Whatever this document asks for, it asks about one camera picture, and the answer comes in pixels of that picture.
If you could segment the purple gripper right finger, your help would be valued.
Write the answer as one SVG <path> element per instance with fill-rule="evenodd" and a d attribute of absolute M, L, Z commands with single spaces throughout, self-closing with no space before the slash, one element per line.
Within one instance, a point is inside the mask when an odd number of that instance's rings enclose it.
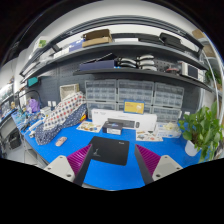
<path fill-rule="evenodd" d="M 146 185 L 182 169 L 170 156 L 159 156 L 140 145 L 135 145 L 134 154 Z"/>

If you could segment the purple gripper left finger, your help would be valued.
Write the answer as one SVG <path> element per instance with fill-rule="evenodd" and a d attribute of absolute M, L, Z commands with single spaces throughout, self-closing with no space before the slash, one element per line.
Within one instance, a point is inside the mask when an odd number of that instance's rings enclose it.
<path fill-rule="evenodd" d="M 92 154 L 93 146 L 89 144 L 69 156 L 59 155 L 44 170 L 81 186 L 85 179 Z"/>

